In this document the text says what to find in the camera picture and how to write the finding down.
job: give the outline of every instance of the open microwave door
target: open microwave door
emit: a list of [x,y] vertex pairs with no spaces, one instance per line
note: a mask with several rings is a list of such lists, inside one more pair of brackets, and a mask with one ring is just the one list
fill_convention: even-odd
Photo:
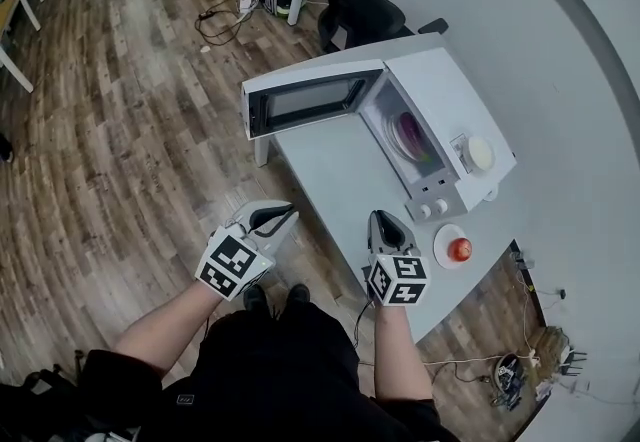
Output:
[[273,72],[242,83],[243,117],[252,140],[353,113],[382,72],[381,60]]

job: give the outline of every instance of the white microwave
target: white microwave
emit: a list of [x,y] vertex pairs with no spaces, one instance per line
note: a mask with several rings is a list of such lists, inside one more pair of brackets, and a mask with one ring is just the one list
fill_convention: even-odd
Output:
[[467,213],[494,197],[516,164],[486,106],[443,47],[384,61],[276,71],[245,81],[242,95],[249,139],[361,116],[406,188],[406,206],[416,221]]

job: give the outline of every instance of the plate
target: plate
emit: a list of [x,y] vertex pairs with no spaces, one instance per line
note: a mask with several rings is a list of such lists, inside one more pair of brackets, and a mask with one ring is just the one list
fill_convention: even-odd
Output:
[[468,260],[463,262],[454,261],[449,257],[448,253],[449,245],[454,239],[466,237],[464,231],[453,223],[445,225],[436,233],[436,237],[433,240],[433,255],[435,255],[436,261],[440,266],[446,270],[455,270],[465,262],[468,262]]

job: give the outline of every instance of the shoe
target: shoe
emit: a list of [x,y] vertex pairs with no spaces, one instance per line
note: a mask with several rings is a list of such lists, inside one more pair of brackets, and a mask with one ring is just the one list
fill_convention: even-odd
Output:
[[267,294],[259,285],[253,285],[244,292],[242,303],[245,310],[249,312],[257,312],[271,316],[269,312],[269,303],[267,302]]
[[289,291],[289,296],[287,296],[287,305],[291,305],[294,302],[298,303],[309,303],[311,301],[311,293],[309,292],[309,288],[304,284],[296,284]]

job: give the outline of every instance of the red apple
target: red apple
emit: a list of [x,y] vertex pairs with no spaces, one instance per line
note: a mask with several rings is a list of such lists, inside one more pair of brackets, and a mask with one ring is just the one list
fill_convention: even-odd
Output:
[[447,252],[452,261],[464,262],[471,257],[471,241],[467,238],[454,239]]

